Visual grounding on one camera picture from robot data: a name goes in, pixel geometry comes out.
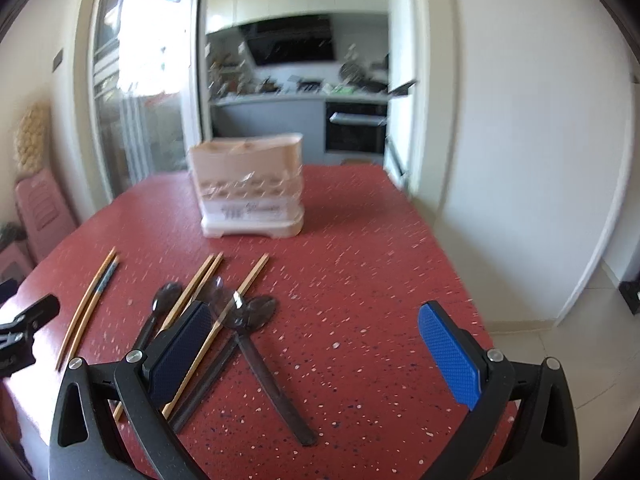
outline range hood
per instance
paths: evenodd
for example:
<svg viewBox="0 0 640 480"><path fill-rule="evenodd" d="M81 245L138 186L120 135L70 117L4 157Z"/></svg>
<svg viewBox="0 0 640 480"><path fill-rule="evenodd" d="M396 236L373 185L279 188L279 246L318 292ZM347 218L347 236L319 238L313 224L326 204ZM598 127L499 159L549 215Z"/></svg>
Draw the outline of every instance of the range hood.
<svg viewBox="0 0 640 480"><path fill-rule="evenodd" d="M240 25L257 66L302 61L334 61L329 16L290 16Z"/></svg>

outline blue gripper pad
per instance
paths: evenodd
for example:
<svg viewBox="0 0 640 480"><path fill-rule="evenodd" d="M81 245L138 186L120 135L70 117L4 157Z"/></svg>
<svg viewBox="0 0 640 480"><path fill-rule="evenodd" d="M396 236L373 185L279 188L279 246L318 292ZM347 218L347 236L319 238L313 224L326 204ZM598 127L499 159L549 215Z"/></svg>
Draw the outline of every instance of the blue gripper pad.
<svg viewBox="0 0 640 480"><path fill-rule="evenodd" d="M459 329L435 301L421 306L418 329L454 398L472 410L482 394L481 374L452 333Z"/></svg>
<svg viewBox="0 0 640 480"><path fill-rule="evenodd" d="M206 303L182 315L188 319L149 373L149 399L158 409L173 400L213 326Z"/></svg>

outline pink stool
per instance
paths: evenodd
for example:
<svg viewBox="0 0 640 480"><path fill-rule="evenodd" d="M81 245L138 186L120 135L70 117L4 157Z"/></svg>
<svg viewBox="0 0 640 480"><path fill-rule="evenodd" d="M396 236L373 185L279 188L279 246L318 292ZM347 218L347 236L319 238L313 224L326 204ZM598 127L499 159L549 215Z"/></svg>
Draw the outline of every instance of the pink stool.
<svg viewBox="0 0 640 480"><path fill-rule="evenodd" d="M0 282L13 278L22 283L32 270L24 242L13 242L0 253Z"/></svg>
<svg viewBox="0 0 640 480"><path fill-rule="evenodd" d="M36 263L76 229L71 211L47 168L18 183L15 201Z"/></svg>

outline oven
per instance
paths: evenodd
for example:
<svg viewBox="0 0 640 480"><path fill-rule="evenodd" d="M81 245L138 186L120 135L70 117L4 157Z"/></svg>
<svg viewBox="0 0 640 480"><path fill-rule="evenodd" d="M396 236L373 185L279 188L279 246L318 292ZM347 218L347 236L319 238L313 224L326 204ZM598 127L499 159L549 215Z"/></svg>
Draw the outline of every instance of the oven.
<svg viewBox="0 0 640 480"><path fill-rule="evenodd" d="M385 153L386 104L327 102L325 159L355 157L382 164Z"/></svg>

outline dark blue gripper pad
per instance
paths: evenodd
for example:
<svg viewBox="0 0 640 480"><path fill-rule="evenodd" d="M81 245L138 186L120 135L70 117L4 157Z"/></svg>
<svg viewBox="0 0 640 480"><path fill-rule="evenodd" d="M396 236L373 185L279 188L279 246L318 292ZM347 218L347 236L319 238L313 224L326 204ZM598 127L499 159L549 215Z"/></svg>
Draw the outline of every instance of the dark blue gripper pad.
<svg viewBox="0 0 640 480"><path fill-rule="evenodd" d="M3 304L9 298L15 296L18 293L18 282L14 279L0 282L0 304Z"/></svg>
<svg viewBox="0 0 640 480"><path fill-rule="evenodd" d="M480 371L429 303L420 308L418 329L454 398L472 410L482 393Z"/></svg>
<svg viewBox="0 0 640 480"><path fill-rule="evenodd" d="M149 398L158 409L174 399L182 380L213 326L211 312L202 303L185 323L149 374Z"/></svg>

